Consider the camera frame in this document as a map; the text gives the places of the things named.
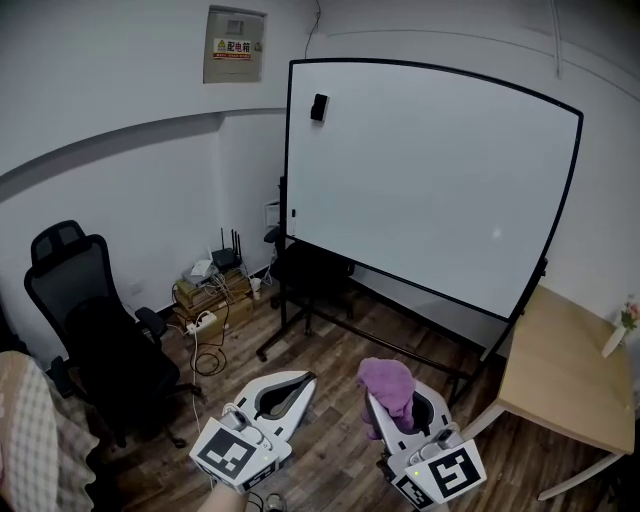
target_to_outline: black office chair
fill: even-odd
[[[66,364],[60,356],[53,360],[50,374],[63,396],[75,393],[96,407],[118,446],[126,446],[126,429],[142,423],[167,396],[186,390],[201,395],[199,387],[176,384],[180,371],[161,350],[164,321],[149,308],[136,311],[152,341],[125,311],[104,238],[85,235],[75,221],[60,222],[33,240],[31,263],[24,286],[69,353]],[[69,377],[73,367],[82,388]],[[164,429],[176,447],[186,446]]]
[[[295,299],[304,298],[313,305],[317,299],[324,299],[347,312],[347,318],[353,318],[352,305],[342,296],[348,287],[347,278],[353,274],[352,261],[325,249],[304,242],[294,242],[285,250],[280,238],[280,227],[269,231],[264,241],[276,245],[277,258],[271,264],[271,276],[284,283],[287,294]],[[271,307],[280,306],[280,294],[271,298]],[[311,314],[307,313],[305,334],[311,335]]]

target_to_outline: warning label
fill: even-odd
[[[235,39],[214,39],[214,59],[250,59],[251,41],[237,41]]]

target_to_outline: chair wheel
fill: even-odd
[[[184,448],[187,446],[187,442],[182,439],[181,437],[176,437],[175,439],[171,440],[173,442],[173,446],[175,446],[176,448]]]

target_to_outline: purple towel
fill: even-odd
[[[413,428],[413,392],[416,383],[409,368],[400,361],[368,357],[358,369],[358,381],[389,411],[396,425],[402,429]],[[369,411],[362,411],[362,420],[371,425]],[[369,439],[380,439],[373,428]]]

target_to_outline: power strip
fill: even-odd
[[[211,311],[205,311],[204,314],[200,317],[198,321],[198,325],[194,323],[187,324],[187,333],[193,336],[195,333],[200,332],[202,329],[206,329],[211,324],[215,323],[218,320],[218,317],[214,315]]]

